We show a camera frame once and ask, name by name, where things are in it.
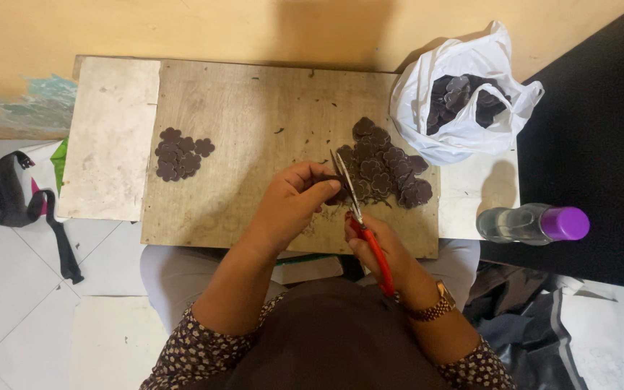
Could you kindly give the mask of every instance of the gold watch strap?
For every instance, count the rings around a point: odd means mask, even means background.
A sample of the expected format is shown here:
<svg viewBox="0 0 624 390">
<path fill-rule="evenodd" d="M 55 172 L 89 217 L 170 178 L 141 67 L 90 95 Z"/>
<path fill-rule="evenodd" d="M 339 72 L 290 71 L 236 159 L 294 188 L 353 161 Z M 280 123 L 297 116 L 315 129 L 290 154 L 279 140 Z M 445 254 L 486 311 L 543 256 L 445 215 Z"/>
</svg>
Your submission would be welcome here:
<svg viewBox="0 0 624 390">
<path fill-rule="evenodd" d="M 442 283 L 442 280 L 438 280 L 436 284 L 440 295 L 437 304 L 423 310 L 411 310 L 406 306 L 403 306 L 409 317 L 416 321 L 433 321 L 438 319 L 444 313 L 450 312 L 454 309 L 456 302 L 454 302 L 454 298 L 451 297 L 451 294 L 446 289 L 445 284 Z"/>
</svg>

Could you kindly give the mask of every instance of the gray pants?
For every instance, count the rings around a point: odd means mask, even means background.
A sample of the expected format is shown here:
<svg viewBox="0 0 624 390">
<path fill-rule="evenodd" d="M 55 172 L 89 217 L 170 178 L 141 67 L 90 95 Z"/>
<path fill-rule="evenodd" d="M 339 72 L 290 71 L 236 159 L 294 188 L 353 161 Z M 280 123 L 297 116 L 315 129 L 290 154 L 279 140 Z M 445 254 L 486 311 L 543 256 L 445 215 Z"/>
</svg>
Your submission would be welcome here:
<svg viewBox="0 0 624 390">
<path fill-rule="evenodd" d="M 476 267 L 481 244 L 468 239 L 440 239 L 437 260 L 420 260 L 425 270 L 441 279 L 463 310 L 469 290 L 476 280 Z M 141 277 L 148 299 L 170 333 L 182 319 L 182 313 L 209 285 L 218 267 L 218 258 L 203 248 L 149 245 L 141 256 Z M 358 281 L 360 285 L 375 283 L 372 275 Z M 287 290 L 270 282 L 266 300 Z"/>
</svg>

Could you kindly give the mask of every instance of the red scissors handle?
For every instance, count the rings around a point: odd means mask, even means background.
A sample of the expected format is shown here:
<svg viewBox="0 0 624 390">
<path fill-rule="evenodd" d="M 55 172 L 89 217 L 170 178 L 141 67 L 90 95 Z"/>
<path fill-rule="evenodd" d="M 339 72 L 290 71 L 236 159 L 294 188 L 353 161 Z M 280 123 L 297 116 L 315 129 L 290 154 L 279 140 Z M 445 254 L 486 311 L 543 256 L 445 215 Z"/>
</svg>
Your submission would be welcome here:
<svg viewBox="0 0 624 390">
<path fill-rule="evenodd" d="M 386 296 L 394 296 L 394 279 L 392 278 L 392 272 L 389 269 L 389 263 L 387 263 L 387 258 L 384 256 L 384 251 L 379 247 L 379 243 L 377 239 L 374 238 L 374 234 L 370 229 L 362 229 L 358 221 L 355 218 L 351 217 L 351 227 L 355 230 L 358 238 L 364 239 L 368 242 L 369 247 L 372 249 L 372 253 L 374 253 L 374 257 L 377 259 L 377 264 L 379 264 L 379 269 L 382 272 L 383 282 L 379 283 L 379 288 L 382 289 L 382 292 Z"/>
</svg>

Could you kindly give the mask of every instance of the scissor blade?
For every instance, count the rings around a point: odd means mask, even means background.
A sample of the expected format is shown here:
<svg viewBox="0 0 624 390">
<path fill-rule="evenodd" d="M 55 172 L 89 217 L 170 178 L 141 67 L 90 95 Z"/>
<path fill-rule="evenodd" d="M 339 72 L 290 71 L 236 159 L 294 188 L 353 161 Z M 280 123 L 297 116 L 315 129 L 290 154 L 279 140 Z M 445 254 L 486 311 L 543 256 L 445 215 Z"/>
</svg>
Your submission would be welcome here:
<svg viewBox="0 0 624 390">
<path fill-rule="evenodd" d="M 360 225 L 362 225 L 363 216 L 360 213 L 360 202 L 358 201 L 358 196 L 356 196 L 355 190 L 353 189 L 353 183 L 351 183 L 351 175 L 348 173 L 348 169 L 346 169 L 346 164 L 343 163 L 343 159 L 341 158 L 341 155 L 338 154 L 338 152 L 336 152 L 336 160 L 338 161 L 338 165 L 341 166 L 343 179 L 345 179 L 348 190 L 351 193 L 351 201 L 353 202 L 353 207 L 351 207 L 351 211 L 353 212 Z"/>
<path fill-rule="evenodd" d="M 336 164 L 336 156 L 334 155 L 334 152 L 332 152 L 331 149 L 329 149 L 329 154 L 331 154 L 331 163 L 334 164 L 334 170 L 336 171 L 336 174 L 339 176 L 343 176 L 343 173 L 338 168 L 338 164 Z"/>
</svg>

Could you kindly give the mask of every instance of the hand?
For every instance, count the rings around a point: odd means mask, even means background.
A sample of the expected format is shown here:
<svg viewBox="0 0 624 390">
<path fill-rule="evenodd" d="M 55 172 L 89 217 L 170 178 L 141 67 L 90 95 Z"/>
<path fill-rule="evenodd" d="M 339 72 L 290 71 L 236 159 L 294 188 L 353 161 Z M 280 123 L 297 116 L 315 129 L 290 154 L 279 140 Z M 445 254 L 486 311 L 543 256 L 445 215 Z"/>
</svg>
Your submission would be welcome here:
<svg viewBox="0 0 624 390">
<path fill-rule="evenodd" d="M 377 264 L 377 258 L 372 253 L 369 244 L 365 240 L 358 238 L 355 230 L 351 227 L 352 218 L 352 214 L 347 212 L 346 224 L 344 226 L 346 242 L 358 260 L 372 272 L 372 276 L 374 276 L 377 282 L 382 282 L 382 272 L 379 269 L 379 264 Z M 401 292 L 408 286 L 411 280 L 420 279 L 427 274 L 418 264 L 418 261 L 403 246 L 393 227 L 366 212 L 363 213 L 363 222 L 374 233 L 377 243 L 387 258 L 387 263 L 394 279 L 394 288 L 397 291 Z"/>
<path fill-rule="evenodd" d="M 328 167 L 305 161 L 289 166 L 273 177 L 244 237 L 272 253 L 285 250 L 312 221 L 322 203 L 341 189 L 339 181 L 320 181 L 334 175 Z"/>
</svg>

